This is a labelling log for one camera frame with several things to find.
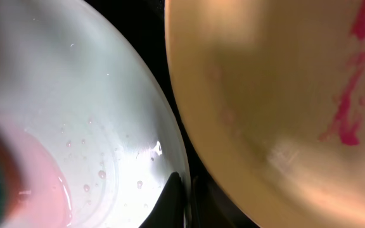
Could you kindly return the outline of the light green plate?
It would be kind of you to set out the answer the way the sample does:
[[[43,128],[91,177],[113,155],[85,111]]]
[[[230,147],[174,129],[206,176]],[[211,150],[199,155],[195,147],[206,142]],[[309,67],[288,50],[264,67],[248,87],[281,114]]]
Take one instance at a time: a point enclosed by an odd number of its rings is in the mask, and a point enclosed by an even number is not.
[[[22,178],[0,227],[139,227],[177,172],[174,114],[127,39],[84,1],[0,0],[0,138]]]

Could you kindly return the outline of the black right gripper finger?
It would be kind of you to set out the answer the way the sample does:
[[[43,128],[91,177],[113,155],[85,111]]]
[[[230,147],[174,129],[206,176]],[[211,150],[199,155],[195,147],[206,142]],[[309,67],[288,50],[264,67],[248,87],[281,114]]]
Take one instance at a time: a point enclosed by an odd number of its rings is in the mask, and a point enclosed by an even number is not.
[[[183,228],[185,191],[177,172],[169,176],[155,206],[140,228]]]

